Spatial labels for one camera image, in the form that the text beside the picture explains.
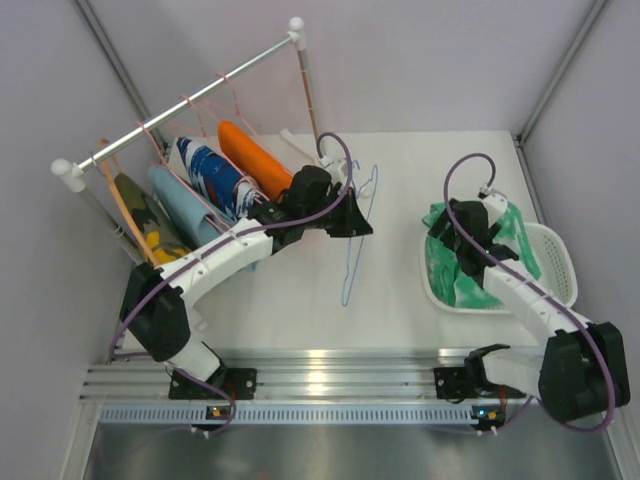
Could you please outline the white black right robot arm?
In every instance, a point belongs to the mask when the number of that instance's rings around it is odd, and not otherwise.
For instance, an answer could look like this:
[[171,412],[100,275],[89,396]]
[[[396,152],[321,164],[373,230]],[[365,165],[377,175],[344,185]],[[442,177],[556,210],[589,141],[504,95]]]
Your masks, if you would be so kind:
[[540,282],[523,228],[503,233],[514,212],[496,195],[451,199],[425,221],[432,294],[454,309],[506,310],[538,345],[535,353],[504,343],[472,350],[464,360],[467,385],[483,397],[500,387],[532,396],[560,423],[611,415],[631,400],[622,334],[576,313]]

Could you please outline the blue wire hanger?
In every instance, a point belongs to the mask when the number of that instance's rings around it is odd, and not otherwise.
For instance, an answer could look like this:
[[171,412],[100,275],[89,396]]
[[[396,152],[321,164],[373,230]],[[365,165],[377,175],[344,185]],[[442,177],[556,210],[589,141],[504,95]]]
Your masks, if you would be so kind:
[[379,182],[379,167],[377,164],[372,165],[368,178],[363,180],[361,183],[358,183],[357,180],[362,179],[361,173],[362,169],[360,164],[355,162],[352,187],[355,199],[357,201],[364,201],[365,211],[362,214],[363,220],[358,222],[356,234],[348,238],[345,275],[343,278],[340,296],[340,303],[343,308],[348,307],[350,304],[363,252],[366,233],[364,232],[364,228],[361,224],[364,221],[368,222],[370,219]]

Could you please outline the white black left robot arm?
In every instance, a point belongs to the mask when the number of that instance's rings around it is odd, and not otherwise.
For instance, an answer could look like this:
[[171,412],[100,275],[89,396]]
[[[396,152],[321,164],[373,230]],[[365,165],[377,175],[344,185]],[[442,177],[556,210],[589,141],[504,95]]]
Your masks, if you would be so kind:
[[158,363],[168,363],[205,397],[220,394],[226,365],[196,331],[192,307],[240,270],[298,242],[306,230],[332,238],[364,237],[373,228],[350,186],[305,166],[275,200],[252,207],[227,233],[159,267],[142,264],[129,277],[121,307],[123,330],[130,331]]

